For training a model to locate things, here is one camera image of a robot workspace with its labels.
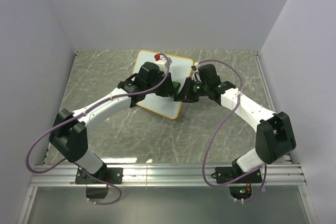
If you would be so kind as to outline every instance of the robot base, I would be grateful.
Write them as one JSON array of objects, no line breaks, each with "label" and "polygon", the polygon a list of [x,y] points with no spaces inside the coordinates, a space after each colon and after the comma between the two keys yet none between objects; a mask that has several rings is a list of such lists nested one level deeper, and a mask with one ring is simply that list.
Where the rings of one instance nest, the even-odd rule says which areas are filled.
[{"label": "robot base", "polygon": [[[215,173],[211,174],[212,178],[216,179],[217,184],[224,184],[237,176],[234,176],[232,173],[232,167],[215,167]],[[256,170],[254,173],[242,178],[233,184],[245,184],[249,179],[251,183],[261,183],[262,177],[260,170]]]},{"label": "robot base", "polygon": [[[122,182],[123,169],[118,167],[108,167],[107,173],[109,177],[109,182],[111,184],[120,185]],[[92,180],[86,172],[82,169],[77,170],[75,184],[77,185],[94,185],[99,184],[95,180]],[[108,193],[108,187],[87,187],[86,188],[86,197],[88,199],[105,199]]]}]

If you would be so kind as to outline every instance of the metal bar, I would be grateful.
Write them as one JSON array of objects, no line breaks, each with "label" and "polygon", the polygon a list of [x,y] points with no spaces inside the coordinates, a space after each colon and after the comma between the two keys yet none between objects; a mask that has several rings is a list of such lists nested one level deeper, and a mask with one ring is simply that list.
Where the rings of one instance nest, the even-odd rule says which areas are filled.
[{"label": "metal bar", "polygon": [[310,198],[307,185],[299,186],[303,206],[306,210],[307,218],[310,224],[318,224],[319,220],[315,212],[313,202]]},{"label": "metal bar", "polygon": [[[212,183],[216,183],[210,177],[215,167],[226,166],[231,164],[211,164],[206,167],[206,176]],[[45,169],[49,166],[36,166],[36,169]],[[120,187],[132,186],[207,186],[202,178],[201,164],[174,164],[174,165],[146,165],[146,164],[119,164],[108,165],[108,167],[123,168],[123,179]],[[86,185],[76,185],[75,178],[77,166],[75,165],[59,165],[55,169],[45,174],[34,174],[30,181],[30,186],[43,187],[67,187],[77,186],[85,187]],[[304,176],[300,165],[278,164],[269,165],[267,169],[266,185],[305,185]]]},{"label": "metal bar", "polygon": [[260,63],[260,59],[259,59],[259,52],[255,51],[254,53],[255,53],[255,57],[256,57],[256,62],[257,62],[258,70],[259,70],[259,73],[260,73],[260,76],[261,76],[261,80],[262,80],[263,85],[264,85],[264,91],[266,93],[268,104],[269,104],[271,110],[275,111],[275,107],[274,107],[274,104],[273,104],[273,101],[272,101],[272,97],[271,97],[271,94],[270,94],[268,86],[267,86],[267,82],[266,82],[266,78],[265,78],[265,75],[264,75],[264,71],[263,71],[263,69],[261,67],[261,63]]},{"label": "metal bar", "polygon": [[26,198],[23,201],[17,224],[28,223],[29,214],[34,203],[37,187],[28,187]]}]

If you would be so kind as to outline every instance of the purple wire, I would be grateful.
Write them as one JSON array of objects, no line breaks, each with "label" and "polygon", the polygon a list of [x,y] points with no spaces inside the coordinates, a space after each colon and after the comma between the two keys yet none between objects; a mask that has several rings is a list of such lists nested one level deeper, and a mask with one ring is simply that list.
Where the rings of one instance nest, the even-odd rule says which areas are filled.
[{"label": "purple wire", "polygon": [[[239,82],[240,82],[240,85],[239,85],[239,88],[238,88],[239,93],[238,93],[238,96],[237,96],[237,104],[236,104],[236,106],[230,111],[230,113],[229,113],[229,114],[228,114],[228,115],[227,115],[227,116],[220,122],[220,124],[219,124],[219,125],[217,126],[217,128],[215,129],[215,132],[214,132],[213,135],[211,136],[211,139],[210,139],[210,141],[209,141],[209,144],[208,144],[208,146],[207,146],[207,148],[206,148],[206,150],[205,150],[204,158],[203,158],[203,161],[202,161],[202,176],[203,176],[203,180],[204,180],[204,182],[205,182],[207,185],[211,186],[211,187],[223,187],[223,186],[227,186],[227,185],[229,185],[229,184],[232,184],[232,183],[234,183],[234,182],[236,182],[236,181],[238,181],[238,180],[240,180],[240,179],[242,179],[242,178],[248,176],[249,174],[251,174],[251,173],[257,171],[257,170],[260,169],[260,168],[262,168],[262,166],[258,166],[258,167],[256,167],[256,168],[254,168],[254,169],[252,169],[252,170],[250,170],[250,171],[248,171],[248,172],[246,172],[246,173],[240,175],[239,177],[237,177],[237,178],[235,178],[235,179],[232,179],[232,180],[230,180],[230,181],[228,181],[228,182],[226,182],[226,183],[223,183],[223,184],[212,184],[212,183],[210,183],[210,182],[207,180],[207,178],[206,178],[206,176],[205,176],[205,164],[206,164],[206,159],[207,159],[207,157],[208,157],[208,154],[209,154],[209,151],[210,151],[212,142],[214,141],[215,136],[216,136],[216,134],[218,133],[219,129],[222,127],[222,125],[223,125],[223,124],[224,124],[224,123],[225,123],[225,122],[226,122],[226,121],[227,121],[227,120],[228,120],[228,119],[229,119],[229,118],[236,112],[236,110],[237,110],[238,107],[240,106],[240,92],[241,92],[241,90],[243,89],[244,82],[243,82],[243,79],[242,79],[241,75],[238,73],[238,71],[237,71],[236,69],[234,69],[234,68],[233,68],[231,65],[229,65],[228,63],[226,63],[226,62],[224,62],[224,61],[221,61],[221,60],[212,59],[212,60],[202,60],[202,61],[199,62],[199,64],[202,64],[202,63],[205,63],[205,62],[218,62],[218,63],[221,63],[221,64],[227,66],[229,69],[231,69],[231,70],[237,75],[237,77],[239,78]],[[256,193],[253,197],[251,197],[251,198],[254,198],[256,195],[258,195],[258,194],[260,193],[260,191],[261,191],[261,189],[262,189],[262,187],[263,187],[263,185],[264,185],[264,183],[265,183],[265,181],[266,181],[266,170],[267,170],[267,168],[266,168],[266,166],[265,166],[264,180],[263,180],[262,183],[261,183],[261,187],[260,187],[260,189],[257,191],[257,193]]]},{"label": "purple wire", "polygon": [[[167,62],[170,62],[169,58],[168,58],[167,55],[165,55],[164,53],[161,52],[161,53],[158,53],[158,55],[163,56],[163,57],[166,59]],[[132,96],[134,96],[134,95],[146,94],[146,93],[152,92],[153,90],[157,89],[160,85],[162,85],[163,82],[167,79],[168,74],[169,74],[169,69],[170,69],[170,64],[168,64],[168,66],[167,66],[167,72],[166,72],[166,74],[164,75],[163,79],[162,79],[157,85],[155,85],[154,87],[152,87],[152,88],[150,88],[150,89],[147,89],[147,90],[144,90],[144,91],[141,91],[141,92],[136,92],[136,93],[130,93],[130,94],[128,94],[128,93],[126,93],[126,94],[117,94],[117,95],[114,95],[114,96],[112,97],[112,100],[115,99],[115,98],[119,98],[119,97],[132,97]],[[96,104],[94,104],[93,106],[91,106],[90,108],[88,108],[88,109],[86,110],[86,113],[88,113],[88,112],[94,110],[96,107],[98,107],[98,106],[100,106],[100,105],[102,105],[102,104],[104,104],[104,103],[106,103],[106,102],[108,102],[108,101],[111,101],[111,99],[110,99],[110,98],[105,98],[105,99],[103,99],[103,100],[97,102]],[[33,151],[35,145],[37,145],[37,144],[38,144],[38,143],[39,143],[39,142],[40,142],[46,135],[50,134],[52,131],[54,131],[54,130],[56,130],[56,129],[58,129],[58,128],[60,128],[60,127],[62,127],[62,126],[64,126],[64,125],[66,125],[66,124],[68,124],[68,123],[70,123],[70,122],[72,122],[72,121],[78,119],[78,118],[80,118],[81,116],[84,116],[84,113],[78,114],[78,115],[76,115],[76,116],[74,116],[74,117],[72,117],[72,118],[70,118],[70,119],[68,119],[68,120],[66,120],[66,121],[64,121],[64,122],[62,122],[62,123],[60,123],[60,124],[55,125],[55,126],[52,127],[51,129],[49,129],[48,131],[46,131],[45,133],[43,133],[37,140],[35,140],[35,142],[34,142],[34,143],[31,145],[31,147],[29,148],[29,150],[28,150],[28,152],[27,152],[27,155],[26,155],[26,160],[25,160],[26,167],[27,167],[27,169],[28,169],[30,172],[35,173],[35,174],[43,174],[43,173],[46,173],[46,172],[48,172],[48,171],[54,169],[56,166],[58,166],[60,163],[62,163],[63,161],[66,160],[65,158],[62,158],[62,159],[61,159],[60,161],[58,161],[57,163],[53,164],[51,167],[49,167],[49,168],[47,168],[47,169],[44,169],[44,170],[34,170],[34,169],[30,166],[30,164],[29,164],[29,157],[30,157],[30,154],[31,154],[31,152]]]}]

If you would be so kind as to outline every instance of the purple cable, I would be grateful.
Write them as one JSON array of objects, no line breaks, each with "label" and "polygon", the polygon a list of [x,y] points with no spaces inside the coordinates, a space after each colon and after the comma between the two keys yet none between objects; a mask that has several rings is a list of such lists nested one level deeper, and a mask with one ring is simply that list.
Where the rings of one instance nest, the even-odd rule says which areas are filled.
[{"label": "purple cable", "polygon": [[[166,59],[167,62],[170,62],[169,58],[168,58],[167,55],[165,55],[164,53],[161,52],[161,53],[159,53],[158,55],[163,56],[163,57]],[[128,93],[126,93],[126,94],[117,94],[117,95],[114,95],[114,96],[112,97],[112,99],[110,99],[110,98],[105,98],[105,99],[103,99],[103,100],[97,102],[96,104],[94,104],[94,105],[91,106],[90,108],[88,108],[88,109],[86,110],[86,113],[88,113],[88,112],[94,110],[96,107],[102,105],[103,103],[106,103],[106,102],[108,102],[108,101],[111,101],[111,100],[113,100],[113,99],[115,99],[115,98],[119,98],[119,97],[132,97],[132,96],[134,96],[134,95],[138,95],[138,94],[146,94],[146,93],[152,92],[153,90],[157,89],[160,85],[162,85],[163,82],[167,79],[168,74],[169,74],[169,69],[170,69],[170,65],[168,64],[166,74],[164,75],[163,79],[159,82],[159,84],[157,84],[156,86],[154,86],[154,87],[152,87],[152,88],[150,88],[150,89],[141,91],[141,92],[130,93],[130,94],[128,94]],[[46,172],[48,172],[48,171],[54,169],[56,166],[58,166],[60,163],[62,163],[63,161],[66,160],[65,158],[62,158],[62,159],[61,159],[60,161],[58,161],[57,163],[53,164],[51,167],[49,167],[49,168],[47,168],[47,169],[44,169],[44,170],[34,170],[34,169],[30,166],[30,164],[29,164],[29,157],[30,157],[30,154],[31,154],[31,152],[33,151],[35,145],[37,145],[37,144],[38,144],[38,143],[39,143],[39,142],[40,142],[46,135],[50,134],[52,131],[54,131],[54,130],[56,130],[56,129],[58,129],[58,128],[60,128],[60,127],[62,127],[62,126],[64,126],[64,125],[66,125],[66,124],[68,124],[68,123],[70,123],[70,122],[72,122],[72,121],[78,119],[78,118],[80,118],[81,116],[84,116],[84,113],[78,114],[78,115],[74,116],[73,118],[71,118],[71,119],[69,119],[69,120],[66,120],[66,121],[64,121],[64,122],[62,122],[62,123],[60,123],[60,124],[55,125],[55,126],[52,127],[51,129],[49,129],[48,131],[46,131],[45,133],[43,133],[43,134],[42,134],[42,135],[41,135],[41,136],[40,136],[40,137],[39,137],[39,138],[38,138],[32,145],[31,145],[31,147],[29,148],[29,150],[28,150],[28,152],[27,152],[27,155],[26,155],[26,162],[25,162],[25,163],[26,163],[26,167],[27,167],[27,169],[28,169],[30,172],[35,173],[35,174],[43,174],[43,173],[46,173]]]},{"label": "purple cable", "polygon": [[[205,176],[205,164],[206,164],[206,159],[207,159],[207,157],[208,157],[208,154],[209,154],[209,151],[210,151],[212,142],[214,141],[215,136],[216,136],[216,134],[218,133],[219,129],[222,127],[222,125],[223,125],[223,124],[224,124],[224,123],[225,123],[225,122],[226,122],[226,121],[227,121],[227,120],[228,120],[228,119],[229,119],[229,118],[236,112],[236,110],[237,110],[238,107],[240,106],[240,92],[241,92],[241,90],[243,89],[244,82],[243,82],[243,79],[242,79],[241,75],[238,73],[238,71],[237,71],[236,69],[234,69],[234,68],[233,68],[231,65],[229,65],[228,63],[226,63],[226,62],[224,62],[224,61],[221,61],[221,60],[215,60],[215,59],[212,59],[212,60],[202,60],[202,61],[199,62],[199,64],[202,64],[202,63],[205,63],[205,62],[218,62],[218,63],[221,63],[221,64],[227,66],[229,69],[231,69],[231,70],[237,75],[237,77],[239,78],[239,82],[240,82],[240,85],[239,85],[239,88],[238,88],[239,93],[238,93],[238,96],[237,96],[237,105],[230,111],[230,113],[229,113],[229,114],[228,114],[228,115],[227,115],[227,116],[220,122],[220,124],[219,124],[219,125],[217,126],[217,128],[215,129],[215,132],[214,132],[213,135],[211,136],[211,139],[210,139],[210,141],[209,141],[209,144],[208,144],[208,146],[207,146],[207,148],[206,148],[206,151],[205,151],[205,154],[204,154],[204,158],[203,158],[203,161],[202,161],[202,176],[203,176],[203,180],[204,180],[204,182],[205,182],[207,185],[211,186],[211,187],[223,187],[223,186],[227,186],[227,185],[229,185],[229,184],[232,184],[232,183],[234,183],[234,182],[236,182],[236,181],[238,181],[238,180],[240,180],[240,179],[242,179],[242,178],[248,176],[249,174],[251,174],[251,173],[257,171],[257,170],[260,169],[260,168],[262,168],[262,166],[258,166],[258,167],[254,168],[254,169],[252,169],[252,170],[250,170],[250,171],[248,171],[248,172],[246,172],[246,173],[240,175],[239,177],[237,177],[237,178],[235,178],[235,179],[232,179],[232,180],[230,180],[230,181],[228,181],[228,182],[226,182],[226,183],[224,183],[224,184],[211,184],[211,183],[207,180],[207,178],[206,178],[206,176]],[[254,197],[255,197],[257,194],[259,194],[259,192],[261,191],[261,189],[262,189],[262,187],[263,187],[265,181],[266,181],[266,166],[265,166],[264,181],[261,183],[261,187],[260,187],[259,191],[254,195]]]}]

